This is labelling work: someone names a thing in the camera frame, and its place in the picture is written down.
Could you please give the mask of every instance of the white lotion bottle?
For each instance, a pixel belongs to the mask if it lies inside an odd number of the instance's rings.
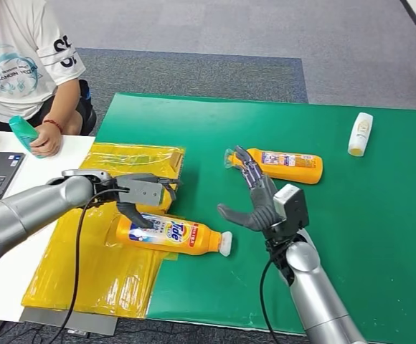
[[[371,135],[374,117],[368,113],[359,113],[353,128],[350,141],[348,143],[348,152],[352,156],[364,156],[367,140]]]

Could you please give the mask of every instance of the green bottle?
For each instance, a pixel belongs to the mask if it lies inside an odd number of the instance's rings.
[[[39,134],[21,116],[14,116],[8,122],[15,136],[27,150],[31,153],[31,142],[36,140]]]

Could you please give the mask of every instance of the orange detergent bottle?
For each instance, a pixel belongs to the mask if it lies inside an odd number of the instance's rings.
[[[319,156],[298,153],[281,153],[257,148],[247,151],[256,160],[262,172],[271,178],[296,181],[299,183],[316,184],[323,173],[323,159]],[[241,166],[231,149],[225,152],[224,165],[226,168]]]
[[[145,249],[200,255],[219,252],[227,257],[232,245],[232,233],[212,231],[204,224],[172,217],[142,214],[154,228],[140,228],[126,216],[121,216],[116,236],[120,242]]]

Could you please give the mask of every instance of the robotic arm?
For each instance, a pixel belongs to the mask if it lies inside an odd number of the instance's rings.
[[[0,258],[66,212],[117,201],[117,208],[138,226],[152,223],[136,210],[137,203],[158,206],[164,189],[175,198],[170,184],[179,181],[150,173],[128,174],[112,178],[101,170],[68,170],[44,186],[37,186],[0,200]]]
[[[236,155],[243,163],[241,169],[254,210],[241,213],[219,204],[221,215],[262,232],[271,261],[290,288],[311,343],[367,344],[326,275],[316,248],[304,229],[309,221],[303,191],[291,184],[278,191],[246,150],[237,147]]]

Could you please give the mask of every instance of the yellow plastic sheet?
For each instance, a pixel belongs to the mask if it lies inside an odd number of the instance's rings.
[[[102,169],[112,176],[154,173],[178,178],[183,155],[182,148],[94,143],[81,168]],[[171,198],[165,191],[160,207],[138,208],[163,214],[170,205]],[[76,209],[58,220],[22,305],[55,310],[69,307],[80,213],[80,209]],[[123,246],[115,235],[118,220],[115,203],[86,213],[80,237],[80,286],[74,310],[145,317],[161,261],[175,257],[166,252]]]

